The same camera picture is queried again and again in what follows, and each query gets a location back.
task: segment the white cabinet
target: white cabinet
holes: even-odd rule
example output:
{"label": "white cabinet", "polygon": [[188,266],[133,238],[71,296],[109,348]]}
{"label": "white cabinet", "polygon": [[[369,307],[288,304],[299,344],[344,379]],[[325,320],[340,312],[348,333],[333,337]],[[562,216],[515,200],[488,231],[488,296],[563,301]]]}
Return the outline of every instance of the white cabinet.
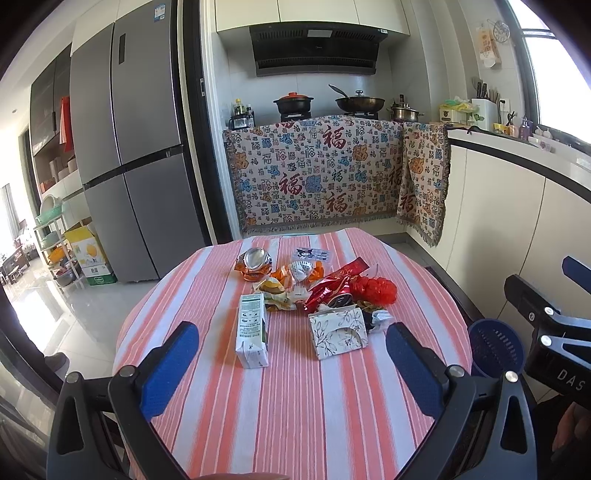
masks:
{"label": "white cabinet", "polygon": [[545,178],[500,158],[467,151],[460,220],[447,273],[485,317],[505,304],[505,279],[521,271]]}
{"label": "white cabinet", "polygon": [[359,24],[354,0],[278,1],[279,17],[282,22],[316,21]]}
{"label": "white cabinet", "polygon": [[70,56],[107,25],[117,20],[119,0],[102,0],[88,9],[76,21]]}
{"label": "white cabinet", "polygon": [[355,0],[355,6],[361,25],[409,35],[406,15],[400,0]]}
{"label": "white cabinet", "polygon": [[217,31],[278,21],[277,0],[216,0]]}
{"label": "white cabinet", "polygon": [[547,180],[540,219],[521,276],[565,315],[591,317],[591,295],[562,273],[562,260],[568,255],[591,267],[589,239],[589,202]]}
{"label": "white cabinet", "polygon": [[413,227],[407,227],[407,233],[423,247],[435,261],[447,269],[449,257],[452,254],[453,241],[456,237],[457,224],[460,219],[460,207],[464,195],[464,177],[466,175],[466,149],[452,145],[447,197],[445,199],[445,219],[439,243],[430,247],[425,243]]}

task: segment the striped tablecloth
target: striped tablecloth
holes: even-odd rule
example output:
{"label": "striped tablecloth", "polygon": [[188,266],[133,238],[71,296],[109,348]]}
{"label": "striped tablecloth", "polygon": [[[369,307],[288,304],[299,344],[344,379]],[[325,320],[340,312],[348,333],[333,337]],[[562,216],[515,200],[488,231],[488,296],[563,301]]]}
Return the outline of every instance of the striped tablecloth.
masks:
{"label": "striped tablecloth", "polygon": [[378,263],[398,286],[389,310],[446,364],[471,365],[466,326],[449,294],[422,267],[356,228],[323,235],[256,236],[197,251],[133,309],[117,343],[114,372],[138,365],[183,320],[199,328],[199,351],[157,432],[192,478],[214,472],[276,472],[294,480],[396,477],[429,430],[390,360],[384,334],[369,346],[316,358],[302,312],[268,315],[268,368],[243,369],[234,352],[240,295],[252,284],[236,257],[265,248],[274,266],[295,247],[331,250],[338,266]]}

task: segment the wok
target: wok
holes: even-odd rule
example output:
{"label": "wok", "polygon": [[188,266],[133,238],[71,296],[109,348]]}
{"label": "wok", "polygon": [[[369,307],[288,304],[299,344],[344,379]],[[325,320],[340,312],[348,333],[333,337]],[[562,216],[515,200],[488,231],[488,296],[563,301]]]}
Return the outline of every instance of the wok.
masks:
{"label": "wok", "polygon": [[332,88],[335,92],[340,93],[343,95],[343,98],[337,98],[336,104],[343,112],[347,113],[356,113],[356,112],[366,112],[366,113],[375,113],[379,112],[382,107],[384,106],[385,100],[383,98],[376,98],[376,97],[366,97],[363,94],[363,90],[356,90],[357,96],[350,97],[341,90],[340,88],[330,85],[329,87]]}

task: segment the pot lid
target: pot lid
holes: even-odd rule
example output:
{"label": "pot lid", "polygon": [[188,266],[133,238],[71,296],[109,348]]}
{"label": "pot lid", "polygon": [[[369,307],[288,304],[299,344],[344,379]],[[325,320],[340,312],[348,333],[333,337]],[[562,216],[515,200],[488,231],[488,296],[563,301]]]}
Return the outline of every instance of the pot lid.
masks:
{"label": "pot lid", "polygon": [[274,100],[274,102],[278,102],[279,100],[314,100],[314,98],[308,97],[307,95],[302,95],[297,92],[290,92],[287,95],[285,95],[284,97]]}

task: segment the white countertop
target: white countertop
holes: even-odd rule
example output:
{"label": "white countertop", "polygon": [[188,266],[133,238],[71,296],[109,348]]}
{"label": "white countertop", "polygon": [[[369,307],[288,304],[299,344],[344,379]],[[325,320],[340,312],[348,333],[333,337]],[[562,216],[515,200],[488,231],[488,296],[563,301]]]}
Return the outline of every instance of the white countertop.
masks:
{"label": "white countertop", "polygon": [[[515,141],[510,138],[481,134],[478,132],[468,133],[461,129],[450,130],[448,132],[448,137],[496,148],[497,150],[506,151],[513,155],[526,158],[527,160],[536,162],[539,165],[547,167],[571,180],[574,180],[591,192],[591,171],[577,163],[580,162],[586,164],[586,162],[589,161],[589,156],[578,152],[578,150],[575,150],[574,148],[561,144],[556,145],[557,142],[552,142],[552,145],[556,145],[555,148],[557,152],[551,153],[535,147],[534,145]],[[558,150],[566,152],[571,158],[559,154]]]}

